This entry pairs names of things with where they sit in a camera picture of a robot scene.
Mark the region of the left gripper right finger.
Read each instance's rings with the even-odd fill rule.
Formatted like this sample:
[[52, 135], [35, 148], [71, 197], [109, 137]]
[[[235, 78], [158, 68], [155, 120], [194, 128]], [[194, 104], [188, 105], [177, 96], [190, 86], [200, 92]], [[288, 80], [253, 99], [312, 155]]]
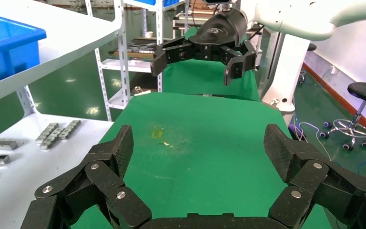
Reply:
[[366, 177], [331, 162], [312, 144], [287, 137], [276, 124], [266, 126], [264, 150], [286, 183], [269, 218], [299, 229], [320, 205], [349, 229], [366, 229]]

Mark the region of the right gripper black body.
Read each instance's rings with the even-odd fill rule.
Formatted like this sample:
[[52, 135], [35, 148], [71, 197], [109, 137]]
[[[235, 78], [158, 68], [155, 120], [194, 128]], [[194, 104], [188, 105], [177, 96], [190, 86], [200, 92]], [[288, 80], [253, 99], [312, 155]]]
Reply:
[[247, 29], [247, 17], [235, 8], [219, 12], [208, 19], [188, 38], [196, 60], [229, 62]]

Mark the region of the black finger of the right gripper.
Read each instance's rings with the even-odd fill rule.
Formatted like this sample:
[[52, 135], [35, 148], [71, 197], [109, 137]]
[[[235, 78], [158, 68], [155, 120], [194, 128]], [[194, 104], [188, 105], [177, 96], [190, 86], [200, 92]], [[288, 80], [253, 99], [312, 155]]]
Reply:
[[168, 64], [193, 59], [199, 44], [184, 37], [157, 45], [150, 63], [152, 76], [158, 76]]
[[256, 50], [249, 40], [243, 40], [238, 47], [221, 46], [221, 62], [226, 65], [224, 85], [228, 86], [233, 79], [242, 78], [246, 71], [255, 68]]

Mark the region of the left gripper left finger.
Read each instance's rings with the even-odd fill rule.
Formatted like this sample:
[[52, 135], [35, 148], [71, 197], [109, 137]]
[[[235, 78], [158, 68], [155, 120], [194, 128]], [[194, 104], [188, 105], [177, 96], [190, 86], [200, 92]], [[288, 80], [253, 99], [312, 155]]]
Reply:
[[76, 167], [36, 189], [21, 227], [68, 229], [96, 206], [115, 229], [141, 228], [152, 219], [151, 210], [123, 180], [133, 147], [130, 125], [94, 145]]

